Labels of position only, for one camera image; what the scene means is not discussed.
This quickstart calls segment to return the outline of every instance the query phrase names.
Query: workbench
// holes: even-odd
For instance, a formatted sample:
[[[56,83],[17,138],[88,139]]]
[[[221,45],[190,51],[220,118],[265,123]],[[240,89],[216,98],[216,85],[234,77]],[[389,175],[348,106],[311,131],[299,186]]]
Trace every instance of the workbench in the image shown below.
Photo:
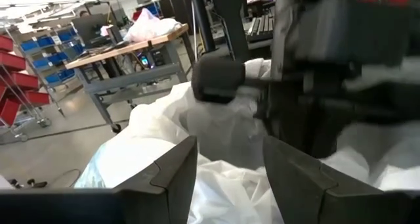
[[[95,106],[98,108],[101,116],[105,122],[112,127],[112,131],[119,133],[121,126],[114,123],[111,119],[110,114],[107,111],[107,107],[113,103],[122,101],[131,101],[132,99],[145,97],[148,95],[154,95],[170,91],[171,88],[160,89],[152,92],[144,92],[142,84],[149,83],[151,81],[166,78],[168,76],[176,75],[180,83],[186,82],[186,73],[182,67],[182,63],[177,53],[174,40],[182,38],[188,58],[190,59],[191,66],[194,62],[194,52],[191,47],[191,42],[188,37],[188,25],[183,24],[179,29],[159,37],[155,37],[149,41],[143,41],[140,43],[132,43],[126,47],[120,49],[114,49],[106,53],[100,53],[97,55],[88,56],[85,58],[77,59],[73,62],[66,64],[67,69],[74,69],[76,75],[81,80],[83,88],[86,93],[92,98]],[[104,60],[113,59],[117,56],[124,54],[131,54],[134,51],[139,50],[151,50],[159,49],[161,51],[165,63],[163,66],[156,66],[153,69],[142,70],[134,72],[132,74],[118,75],[118,77],[104,79],[99,76],[99,80],[91,80],[87,77],[85,67],[96,64],[96,62],[102,62]],[[114,69],[117,69],[116,60],[110,60],[111,65]],[[115,91],[109,95],[109,97],[101,96],[103,92]]]

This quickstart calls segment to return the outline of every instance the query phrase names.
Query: keyboard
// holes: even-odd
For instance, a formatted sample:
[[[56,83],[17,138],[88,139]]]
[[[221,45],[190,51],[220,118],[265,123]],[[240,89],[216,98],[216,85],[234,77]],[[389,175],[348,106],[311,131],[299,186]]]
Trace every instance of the keyboard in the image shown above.
[[[273,38],[274,17],[265,14],[258,18],[253,18],[251,27],[248,29],[247,40],[250,43],[264,41]]]

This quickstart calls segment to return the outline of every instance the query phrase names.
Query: black cable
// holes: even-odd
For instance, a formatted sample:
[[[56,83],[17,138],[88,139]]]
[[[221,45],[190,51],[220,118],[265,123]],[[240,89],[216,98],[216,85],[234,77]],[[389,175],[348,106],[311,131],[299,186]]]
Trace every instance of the black cable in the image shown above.
[[[69,188],[73,187],[73,185],[76,183],[76,181],[81,176],[81,171],[79,169],[77,169],[77,168],[70,169],[68,171],[65,171],[64,173],[62,173],[61,175],[59,175],[58,177],[56,177],[55,179],[53,179],[51,182],[49,182],[49,184],[47,185],[47,187],[50,187],[52,184],[54,184],[55,182],[57,182],[60,178],[62,178],[63,176],[65,176],[65,175],[67,175],[67,174],[69,174],[69,173],[71,173],[73,171],[76,171],[77,172],[77,177],[76,177],[76,179],[74,179],[73,183],[71,183],[71,185],[68,186]]]

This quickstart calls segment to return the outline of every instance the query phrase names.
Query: concrete floor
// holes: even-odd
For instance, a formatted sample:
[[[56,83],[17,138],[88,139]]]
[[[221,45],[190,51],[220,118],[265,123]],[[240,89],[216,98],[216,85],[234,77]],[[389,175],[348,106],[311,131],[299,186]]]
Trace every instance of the concrete floor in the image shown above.
[[[184,46],[178,47],[178,53],[187,69],[190,62]],[[51,120],[51,126],[40,128],[31,122],[22,130],[29,141],[22,143],[10,134],[0,136],[0,174],[6,179],[17,179],[26,184],[28,179],[34,178],[36,181],[54,181],[51,187],[69,187],[77,178],[77,172],[60,175],[71,169],[83,171],[98,147],[114,136],[89,96],[83,89],[77,90],[80,88],[78,79],[72,80],[69,86],[67,90],[57,88],[56,92],[66,117],[50,104],[43,108],[43,113]],[[72,89],[75,89],[73,93],[64,97]],[[135,103],[150,104],[166,94],[139,98]],[[113,121],[119,122],[123,128],[128,124],[130,111],[126,102],[108,108]]]

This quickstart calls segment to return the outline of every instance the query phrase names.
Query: black cylinder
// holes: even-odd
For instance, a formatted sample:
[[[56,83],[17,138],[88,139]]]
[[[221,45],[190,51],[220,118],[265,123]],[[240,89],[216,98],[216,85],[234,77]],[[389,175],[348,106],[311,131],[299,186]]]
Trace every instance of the black cylinder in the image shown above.
[[[201,30],[201,37],[203,38],[204,48],[207,52],[216,50],[213,34],[211,34],[209,17],[205,10],[204,0],[191,0],[194,4],[195,16],[198,26]]]

